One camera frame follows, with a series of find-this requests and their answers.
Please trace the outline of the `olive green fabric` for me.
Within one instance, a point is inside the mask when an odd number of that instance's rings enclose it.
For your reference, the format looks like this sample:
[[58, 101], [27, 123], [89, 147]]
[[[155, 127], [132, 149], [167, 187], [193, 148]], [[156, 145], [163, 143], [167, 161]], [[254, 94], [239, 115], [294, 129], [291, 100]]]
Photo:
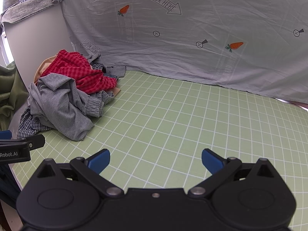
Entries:
[[8, 130], [15, 112], [26, 102], [29, 94], [15, 62], [1, 66], [1, 131]]

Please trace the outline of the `grey long-sleeve garment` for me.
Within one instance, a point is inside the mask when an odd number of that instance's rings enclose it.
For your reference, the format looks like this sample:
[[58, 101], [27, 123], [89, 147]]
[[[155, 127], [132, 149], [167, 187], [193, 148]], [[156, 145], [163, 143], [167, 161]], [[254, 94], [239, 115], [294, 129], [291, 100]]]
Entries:
[[114, 98], [112, 91], [86, 94], [77, 89], [73, 78], [51, 73], [29, 87], [30, 114], [43, 126], [58, 130], [73, 141], [83, 140], [94, 127], [103, 107]]

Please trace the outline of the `green grid cutting mat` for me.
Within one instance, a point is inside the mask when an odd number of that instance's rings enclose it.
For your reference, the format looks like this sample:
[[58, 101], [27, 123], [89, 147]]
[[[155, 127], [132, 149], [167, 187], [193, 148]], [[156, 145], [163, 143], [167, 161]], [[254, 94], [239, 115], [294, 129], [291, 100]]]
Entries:
[[254, 163], [265, 157], [295, 195], [292, 230], [307, 230], [307, 111], [276, 99], [129, 71], [119, 94], [82, 141], [58, 131], [31, 160], [12, 166], [25, 185], [45, 158], [65, 163], [101, 149], [111, 153], [104, 178], [128, 188], [190, 189], [210, 176], [201, 162], [209, 148]]

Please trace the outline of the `white cabinet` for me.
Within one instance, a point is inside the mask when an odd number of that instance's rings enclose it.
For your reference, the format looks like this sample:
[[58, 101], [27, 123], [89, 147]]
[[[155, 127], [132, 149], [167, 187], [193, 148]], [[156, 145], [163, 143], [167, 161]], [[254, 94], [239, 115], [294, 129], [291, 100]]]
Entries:
[[73, 47], [60, 5], [49, 7], [17, 23], [4, 23], [19, 74], [28, 87], [41, 63], [61, 49]]

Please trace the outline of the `grey printed backdrop sheet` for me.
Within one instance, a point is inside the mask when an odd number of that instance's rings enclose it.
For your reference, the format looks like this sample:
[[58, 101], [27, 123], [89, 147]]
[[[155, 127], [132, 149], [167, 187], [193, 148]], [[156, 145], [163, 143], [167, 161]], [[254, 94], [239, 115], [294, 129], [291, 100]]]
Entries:
[[104, 65], [307, 102], [307, 0], [63, 0]]

